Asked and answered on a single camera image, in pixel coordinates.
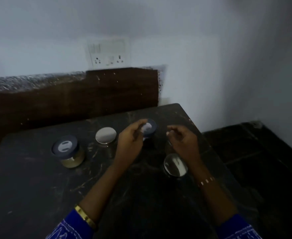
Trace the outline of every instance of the person's left hand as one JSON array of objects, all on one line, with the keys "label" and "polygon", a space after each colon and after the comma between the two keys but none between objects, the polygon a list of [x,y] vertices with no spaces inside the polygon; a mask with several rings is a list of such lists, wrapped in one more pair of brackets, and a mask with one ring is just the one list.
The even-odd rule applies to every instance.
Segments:
[{"label": "person's left hand", "polygon": [[116,169],[124,172],[134,162],[143,147],[143,134],[140,127],[147,119],[140,119],[126,127],[118,136],[118,144],[114,159]]}]

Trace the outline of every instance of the brown wooden board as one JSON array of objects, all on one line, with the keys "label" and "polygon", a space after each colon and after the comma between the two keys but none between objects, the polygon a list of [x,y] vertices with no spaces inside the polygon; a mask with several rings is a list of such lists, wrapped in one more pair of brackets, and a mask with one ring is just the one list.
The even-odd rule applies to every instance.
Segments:
[{"label": "brown wooden board", "polygon": [[157,106],[158,71],[87,71],[82,80],[56,74],[43,88],[0,92],[0,141],[8,133]]}]

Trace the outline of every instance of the electrical outlet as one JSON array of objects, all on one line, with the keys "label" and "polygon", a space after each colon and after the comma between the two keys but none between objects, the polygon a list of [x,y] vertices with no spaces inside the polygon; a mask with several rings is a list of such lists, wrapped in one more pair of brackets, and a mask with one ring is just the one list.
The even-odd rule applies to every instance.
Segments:
[{"label": "electrical outlet", "polygon": [[129,41],[125,38],[88,39],[85,53],[90,70],[130,66]]}]

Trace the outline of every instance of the navy blue lid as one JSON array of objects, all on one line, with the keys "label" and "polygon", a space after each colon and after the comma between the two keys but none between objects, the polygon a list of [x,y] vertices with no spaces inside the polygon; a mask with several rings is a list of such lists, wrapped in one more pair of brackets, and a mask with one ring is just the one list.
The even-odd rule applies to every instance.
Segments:
[{"label": "navy blue lid", "polygon": [[78,150],[80,145],[77,138],[72,135],[61,137],[52,146],[52,153],[59,159],[69,159],[73,157]]},{"label": "navy blue lid", "polygon": [[156,132],[156,129],[157,129],[157,124],[155,123],[154,120],[147,119],[147,123],[149,123],[151,125],[151,128],[148,128],[143,132],[144,138],[151,137]]}]

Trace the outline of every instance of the dark marble countertop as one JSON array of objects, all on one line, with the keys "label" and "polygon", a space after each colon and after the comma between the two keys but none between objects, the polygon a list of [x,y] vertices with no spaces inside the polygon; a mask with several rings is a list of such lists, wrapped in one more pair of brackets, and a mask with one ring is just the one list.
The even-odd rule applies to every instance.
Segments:
[{"label": "dark marble countertop", "polygon": [[[153,144],[144,146],[119,180],[95,238],[215,237],[211,218],[193,177],[169,178],[163,171],[166,131],[183,124],[198,136],[200,153],[212,175],[256,226],[258,211],[179,104],[113,114],[7,135],[0,144],[0,238],[44,238],[89,191],[112,163],[97,145],[96,132],[110,126],[119,134],[130,123],[157,123]],[[67,169],[52,156],[52,144],[74,135],[85,161]]]}]

